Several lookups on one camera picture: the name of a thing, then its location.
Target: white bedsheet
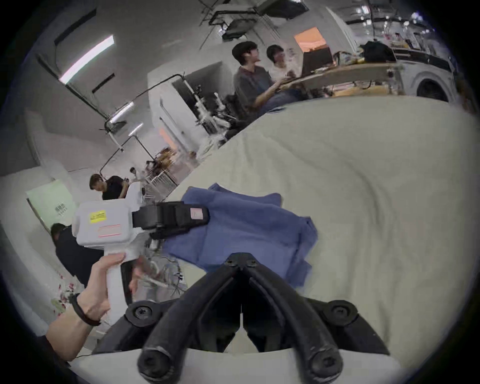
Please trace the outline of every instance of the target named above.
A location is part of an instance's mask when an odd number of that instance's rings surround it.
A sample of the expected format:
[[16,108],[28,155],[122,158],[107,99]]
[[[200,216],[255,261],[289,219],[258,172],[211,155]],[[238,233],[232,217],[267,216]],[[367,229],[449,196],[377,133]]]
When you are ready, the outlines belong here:
[[[279,192],[310,216],[319,241],[300,292],[344,299],[414,369],[465,303],[478,228],[478,122],[420,97],[343,97],[267,114],[199,166],[169,197],[217,182]],[[185,270],[191,284],[203,272]]]

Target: screw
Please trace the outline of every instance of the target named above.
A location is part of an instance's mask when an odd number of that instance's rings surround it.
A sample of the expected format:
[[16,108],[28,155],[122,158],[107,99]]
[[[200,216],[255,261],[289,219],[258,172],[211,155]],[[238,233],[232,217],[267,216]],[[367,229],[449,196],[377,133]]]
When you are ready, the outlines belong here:
[[336,317],[345,318],[348,316],[348,309],[345,307],[334,307],[332,312]]
[[152,310],[148,307],[138,307],[134,313],[135,317],[140,320],[148,319],[152,315]]

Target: sticker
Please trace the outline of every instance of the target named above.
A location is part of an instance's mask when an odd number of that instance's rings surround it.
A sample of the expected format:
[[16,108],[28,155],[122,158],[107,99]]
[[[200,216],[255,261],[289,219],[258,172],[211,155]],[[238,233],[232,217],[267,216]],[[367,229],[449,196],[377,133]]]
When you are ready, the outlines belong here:
[[121,235],[120,224],[105,225],[98,229],[98,237],[118,236]]
[[92,212],[90,214],[90,224],[98,223],[107,219],[107,213],[105,211]]
[[190,217],[193,220],[203,220],[204,213],[201,208],[190,208]]

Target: man in black jacket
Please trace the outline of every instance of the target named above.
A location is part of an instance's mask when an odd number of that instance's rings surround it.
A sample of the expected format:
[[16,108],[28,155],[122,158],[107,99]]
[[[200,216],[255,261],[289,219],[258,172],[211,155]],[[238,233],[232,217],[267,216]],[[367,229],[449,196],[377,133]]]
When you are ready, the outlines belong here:
[[86,287],[92,265],[103,256],[103,251],[78,245],[77,238],[72,234],[72,226],[55,223],[50,233],[60,262]]

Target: wooden table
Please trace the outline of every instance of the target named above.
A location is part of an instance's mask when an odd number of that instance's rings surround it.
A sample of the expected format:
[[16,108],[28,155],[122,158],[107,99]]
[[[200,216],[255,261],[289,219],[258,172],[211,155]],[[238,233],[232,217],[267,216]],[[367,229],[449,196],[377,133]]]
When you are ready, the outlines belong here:
[[365,63],[353,64],[341,67],[333,67],[323,73],[313,74],[301,79],[294,80],[288,85],[301,84],[307,90],[322,89],[335,84],[349,83],[353,81],[381,81],[396,83],[398,95],[404,95],[402,78],[400,76],[401,65],[397,63]]

